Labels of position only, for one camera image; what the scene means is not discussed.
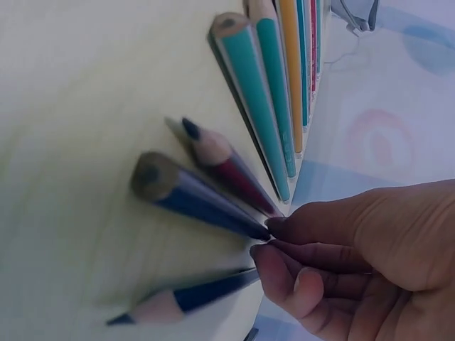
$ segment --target red pencil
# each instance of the red pencil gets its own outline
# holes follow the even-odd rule
[[[191,138],[197,164],[209,176],[264,215],[283,216],[223,135],[201,128],[186,118],[182,124]]]

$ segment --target pencil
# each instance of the pencil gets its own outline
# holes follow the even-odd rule
[[[316,0],[310,0],[310,9],[311,9],[311,98],[314,99],[316,94],[316,76],[317,76],[317,14],[316,14]]]
[[[210,31],[240,95],[279,198],[287,202],[291,193],[286,165],[255,30],[246,16],[228,12],[215,17]]]
[[[283,216],[223,135],[201,128],[187,118],[182,119],[182,124],[191,139],[198,166],[264,215]]]
[[[155,205],[254,239],[269,231],[224,195],[161,153],[143,153],[134,169],[134,194]]]
[[[241,271],[215,281],[147,296],[138,306],[106,322],[107,325],[175,323],[259,279],[256,269]]]
[[[302,152],[302,85],[299,22],[296,0],[276,0],[279,25],[283,35],[283,49],[287,61],[288,87],[291,95],[292,128],[294,131],[294,149]]]
[[[307,22],[305,17],[305,0],[297,0],[297,14],[299,18],[299,39],[300,39],[300,65],[301,65],[301,101],[302,101],[302,124],[304,127],[309,123],[309,112],[311,108],[311,91],[309,92],[310,74],[308,73],[308,49],[306,44]]]
[[[322,67],[322,0],[316,0],[316,81],[318,82],[321,78],[321,67]]]
[[[250,20],[256,28],[259,38],[275,117],[277,118],[279,137],[282,142],[287,175],[294,178],[296,176],[294,137],[277,12],[273,7],[272,0],[249,0],[248,10]]]

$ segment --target blue pencil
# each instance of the blue pencil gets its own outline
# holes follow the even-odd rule
[[[238,13],[217,16],[211,33],[240,95],[279,198],[287,202],[291,194],[286,165],[256,33],[248,18]]]
[[[277,12],[272,0],[249,0],[249,16],[256,28],[265,72],[277,118],[287,175],[296,176],[292,118],[287,92],[286,65],[283,56]]]
[[[267,241],[269,231],[224,195],[160,153],[143,153],[131,187],[141,199],[208,224]]]
[[[152,293],[134,309],[107,321],[106,324],[131,325],[178,322],[184,319],[187,314],[239,291],[258,279],[257,270],[250,269],[189,288]]]

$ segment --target pencil tip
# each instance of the pencil tip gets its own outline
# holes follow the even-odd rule
[[[192,121],[187,118],[182,118],[183,128],[185,128],[186,133],[193,139],[198,140],[200,138],[199,127],[196,126]]]
[[[106,325],[133,325],[135,324],[134,320],[128,314],[123,314],[117,316],[106,322]]]

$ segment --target dark blue pencil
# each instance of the dark blue pencil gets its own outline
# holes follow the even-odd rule
[[[107,321],[107,325],[136,323],[173,323],[254,283],[259,279],[256,269],[178,290],[165,290],[147,296],[133,310]]]
[[[141,199],[168,210],[254,239],[270,239],[269,231],[251,215],[161,153],[139,157],[131,186]]]

